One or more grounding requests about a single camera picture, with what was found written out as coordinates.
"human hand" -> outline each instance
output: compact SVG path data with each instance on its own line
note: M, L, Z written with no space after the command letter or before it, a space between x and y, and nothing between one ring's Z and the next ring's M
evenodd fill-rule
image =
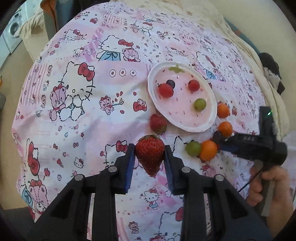
M250 169L251 178L257 173L255 167ZM273 166L269 171L263 172L261 177L258 175L250 183L247 203L252 207L263 200L260 194L262 191L261 178L270 181L275 180L274 195L271 202L270 214L266 218L267 226L275 237L287 224L293 214L293 201L290 193L289 174L287 170L280 166Z

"hello kitty print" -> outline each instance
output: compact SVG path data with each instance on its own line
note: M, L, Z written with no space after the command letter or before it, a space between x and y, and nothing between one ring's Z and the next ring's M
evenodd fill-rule
M162 61L178 61L199 72L217 104L229 107L226 120L234 131L259 132L264 97L229 39L181 15L121 2L94 5L50 40L21 90L12 126L22 158L17 190L35 220L75 175L100 173L127 152L129 143L152 134L150 117L160 113L147 92L147 76ZM211 138L222 121L217 118L199 134L168 125L160 138L186 166L209 177L222 174L239 189L248 181L251 162L219 151L210 163L202 163L184 152L188 142ZM136 159L128 195L116 197L122 241L179 241L183 196L173 196L167 183L163 164L150 178ZM241 193L246 197L247 190ZM91 239L91 221L88 227Z

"wall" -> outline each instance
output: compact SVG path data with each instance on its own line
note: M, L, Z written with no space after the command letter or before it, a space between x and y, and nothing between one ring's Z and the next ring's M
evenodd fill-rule
M286 90L283 101L296 130L296 32L272 0L209 0L238 27L261 52L271 54L279 65Z

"black gripper frame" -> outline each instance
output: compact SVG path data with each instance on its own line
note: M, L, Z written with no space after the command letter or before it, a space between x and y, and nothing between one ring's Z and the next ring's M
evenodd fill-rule
M89 206L94 193L92 240L118 241L115 194L127 193L132 173L126 177L126 172L133 170L134 161L134 144L129 144L127 153L118 157L114 166L90 177L76 175L34 224L28 240L87 241Z
M272 236L253 208L222 175L206 177L185 167L165 146L165 170L173 195L184 195L181 241L270 241ZM211 233L207 236L204 194Z

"dark purple grape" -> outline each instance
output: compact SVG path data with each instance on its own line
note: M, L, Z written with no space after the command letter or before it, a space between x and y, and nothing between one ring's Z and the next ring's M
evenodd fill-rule
M169 84L173 89L175 88L176 84L173 80L167 80L166 82L167 84Z

